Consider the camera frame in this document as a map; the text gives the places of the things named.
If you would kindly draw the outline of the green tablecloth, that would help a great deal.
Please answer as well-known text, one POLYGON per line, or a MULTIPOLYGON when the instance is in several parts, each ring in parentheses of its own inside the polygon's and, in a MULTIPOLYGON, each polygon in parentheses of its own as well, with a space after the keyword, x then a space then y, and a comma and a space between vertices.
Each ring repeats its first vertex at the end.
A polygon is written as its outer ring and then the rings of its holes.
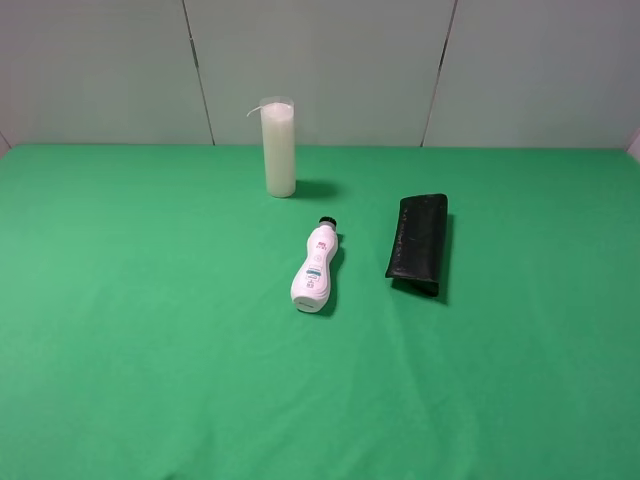
POLYGON ((5 479, 635 479, 639 165, 619 150, 20 146, 5 479), (440 293, 385 277, 443 193, 440 293), (324 308, 292 281, 337 222, 324 308))

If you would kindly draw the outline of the white plastic bottle black cap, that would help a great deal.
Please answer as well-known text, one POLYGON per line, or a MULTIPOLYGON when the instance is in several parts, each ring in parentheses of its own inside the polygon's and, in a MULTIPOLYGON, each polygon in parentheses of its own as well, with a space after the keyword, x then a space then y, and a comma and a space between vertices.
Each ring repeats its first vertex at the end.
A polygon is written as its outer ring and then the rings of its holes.
POLYGON ((304 313, 321 311, 331 293, 330 264, 338 250, 337 222, 321 217, 306 243, 306 258, 290 289, 293 305, 304 313))

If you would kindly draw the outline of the tall white glass candle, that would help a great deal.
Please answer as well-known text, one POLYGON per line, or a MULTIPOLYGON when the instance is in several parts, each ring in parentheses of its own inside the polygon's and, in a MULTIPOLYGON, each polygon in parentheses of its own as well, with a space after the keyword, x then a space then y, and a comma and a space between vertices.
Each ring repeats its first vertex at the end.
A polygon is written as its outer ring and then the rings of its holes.
POLYGON ((247 113, 260 115, 266 189, 276 198, 290 197, 296 190, 295 109, 287 97, 261 99, 247 113))

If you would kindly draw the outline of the black leather glasses case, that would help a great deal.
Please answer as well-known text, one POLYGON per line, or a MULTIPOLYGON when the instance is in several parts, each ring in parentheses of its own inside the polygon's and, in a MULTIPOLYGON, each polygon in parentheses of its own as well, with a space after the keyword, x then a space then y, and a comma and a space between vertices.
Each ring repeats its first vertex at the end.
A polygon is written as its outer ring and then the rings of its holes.
POLYGON ((440 293, 448 230, 448 197, 443 193, 400 200, 385 277, 413 285, 425 295, 440 293))

